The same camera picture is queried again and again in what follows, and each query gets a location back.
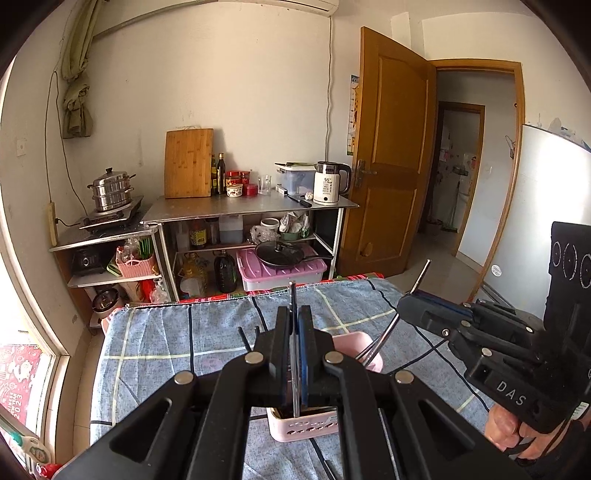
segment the metal screw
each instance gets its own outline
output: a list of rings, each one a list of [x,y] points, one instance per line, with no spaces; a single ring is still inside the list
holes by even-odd
[[[187,385],[193,381],[194,375],[189,370],[183,370],[174,376],[174,383],[177,385]]]
[[[249,365],[260,364],[264,359],[265,357],[260,352],[248,352],[244,356],[244,361]]]
[[[396,379],[396,382],[403,385],[408,385],[409,383],[413,383],[414,375],[408,370],[401,370],[400,372],[396,372],[394,378]]]
[[[326,360],[331,365],[336,365],[343,361],[343,354],[333,350],[324,356],[324,360]]]

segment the tied green curtain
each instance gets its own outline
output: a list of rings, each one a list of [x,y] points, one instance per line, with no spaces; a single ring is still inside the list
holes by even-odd
[[[68,90],[64,96],[66,121],[63,138],[89,137],[92,133],[92,117],[85,106],[90,84],[84,70],[88,64],[88,52],[102,3],[103,0],[85,0],[66,44],[61,63],[61,75],[68,82]]]

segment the wooden cutting board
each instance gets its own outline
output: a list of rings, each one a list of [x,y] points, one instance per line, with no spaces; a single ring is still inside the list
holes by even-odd
[[[213,128],[166,132],[164,196],[209,197],[212,182]]]

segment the pink lid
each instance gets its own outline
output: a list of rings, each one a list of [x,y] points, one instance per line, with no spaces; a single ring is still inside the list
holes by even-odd
[[[308,244],[301,245],[304,254],[309,257],[316,255],[314,249]],[[275,270],[267,267],[257,257],[254,248],[239,250],[237,253],[238,269],[242,278],[248,281],[270,280],[272,278],[298,277],[313,273],[322,273],[326,270],[326,264],[321,258],[315,260],[303,261],[294,268],[288,270]]]

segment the refrigerator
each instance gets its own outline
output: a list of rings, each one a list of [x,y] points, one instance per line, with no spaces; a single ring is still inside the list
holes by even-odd
[[[548,131],[522,128],[509,216],[477,297],[541,319],[550,288],[552,223],[591,225],[591,153]]]

